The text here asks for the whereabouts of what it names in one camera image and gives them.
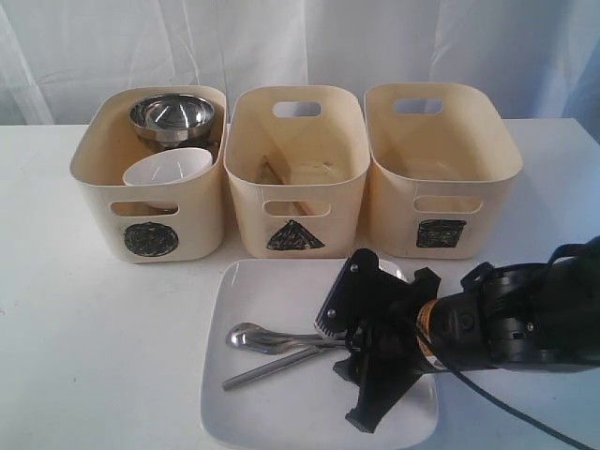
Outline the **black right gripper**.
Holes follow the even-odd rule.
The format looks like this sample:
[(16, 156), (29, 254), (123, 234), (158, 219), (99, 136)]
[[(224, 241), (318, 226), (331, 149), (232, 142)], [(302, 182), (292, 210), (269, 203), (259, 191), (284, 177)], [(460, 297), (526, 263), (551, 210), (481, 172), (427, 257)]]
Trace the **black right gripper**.
[(382, 320), (361, 322), (351, 330), (346, 336), (351, 356), (333, 365), (342, 380), (360, 384), (357, 403), (345, 415), (359, 431), (375, 431), (421, 373), (441, 369), (426, 341), (415, 333), (428, 333), (428, 314), (436, 303), (441, 279), (423, 268), (408, 283), (411, 293), (394, 302)]

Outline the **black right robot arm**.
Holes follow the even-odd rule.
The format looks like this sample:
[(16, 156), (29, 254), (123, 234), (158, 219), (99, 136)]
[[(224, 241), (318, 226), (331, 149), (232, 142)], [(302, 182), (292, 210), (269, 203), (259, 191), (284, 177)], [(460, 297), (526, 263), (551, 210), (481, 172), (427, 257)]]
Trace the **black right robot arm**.
[(406, 282), (361, 248), (345, 262), (324, 308), (349, 357), (337, 374), (359, 388), (347, 420), (373, 432), (427, 374), (476, 370), (569, 373), (599, 365), (599, 243), (557, 247), (546, 262), (484, 262), (439, 296), (430, 269)]

